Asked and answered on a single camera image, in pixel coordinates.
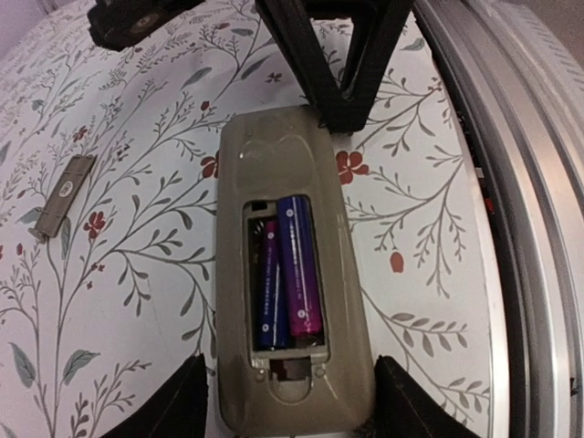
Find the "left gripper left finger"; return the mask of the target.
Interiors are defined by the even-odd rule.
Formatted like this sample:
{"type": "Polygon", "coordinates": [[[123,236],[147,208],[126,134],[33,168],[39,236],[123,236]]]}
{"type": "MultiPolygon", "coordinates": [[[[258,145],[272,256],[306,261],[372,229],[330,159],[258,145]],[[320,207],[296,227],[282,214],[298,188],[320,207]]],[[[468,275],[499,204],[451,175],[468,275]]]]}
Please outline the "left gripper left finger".
{"type": "Polygon", "coordinates": [[[191,356],[133,415],[104,436],[203,438],[208,393],[205,357],[191,356]]]}

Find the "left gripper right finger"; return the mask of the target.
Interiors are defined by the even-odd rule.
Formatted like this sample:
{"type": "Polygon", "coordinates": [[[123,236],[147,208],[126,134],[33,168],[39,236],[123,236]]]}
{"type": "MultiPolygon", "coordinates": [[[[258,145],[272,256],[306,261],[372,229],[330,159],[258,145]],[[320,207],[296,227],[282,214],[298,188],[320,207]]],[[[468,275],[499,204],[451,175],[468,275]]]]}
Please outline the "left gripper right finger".
{"type": "Polygon", "coordinates": [[[391,356],[374,367],[376,437],[477,437],[448,414],[391,356]]]}

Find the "white remote control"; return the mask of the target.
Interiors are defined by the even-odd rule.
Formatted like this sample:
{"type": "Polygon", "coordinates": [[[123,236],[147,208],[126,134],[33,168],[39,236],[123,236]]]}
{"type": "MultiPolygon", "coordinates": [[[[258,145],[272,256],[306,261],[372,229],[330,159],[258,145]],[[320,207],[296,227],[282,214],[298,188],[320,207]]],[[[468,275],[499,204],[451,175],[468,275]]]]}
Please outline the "white remote control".
{"type": "Polygon", "coordinates": [[[217,390],[247,437],[344,433],[375,401],[370,337],[329,132],[296,106],[221,134],[217,390]]]}

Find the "purple AAA battery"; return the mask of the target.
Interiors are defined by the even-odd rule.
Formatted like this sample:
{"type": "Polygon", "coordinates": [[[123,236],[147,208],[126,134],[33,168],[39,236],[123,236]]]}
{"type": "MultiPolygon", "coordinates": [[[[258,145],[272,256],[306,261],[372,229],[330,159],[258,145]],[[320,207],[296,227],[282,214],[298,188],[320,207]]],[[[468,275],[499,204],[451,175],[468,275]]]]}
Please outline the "purple AAA battery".
{"type": "Polygon", "coordinates": [[[323,330],[323,317],[309,199],[281,198],[276,212],[290,334],[316,336],[323,330]]]}

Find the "remote battery cover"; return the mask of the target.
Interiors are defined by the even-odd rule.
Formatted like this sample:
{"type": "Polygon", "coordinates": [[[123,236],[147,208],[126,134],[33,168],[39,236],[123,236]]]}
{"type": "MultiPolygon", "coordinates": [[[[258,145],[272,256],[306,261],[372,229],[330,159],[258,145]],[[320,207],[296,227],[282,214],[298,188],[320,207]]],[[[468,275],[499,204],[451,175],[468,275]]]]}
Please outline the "remote battery cover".
{"type": "Polygon", "coordinates": [[[31,234],[40,242],[57,236],[68,211],[88,177],[96,155],[74,155],[60,174],[57,184],[48,196],[31,234]]]}

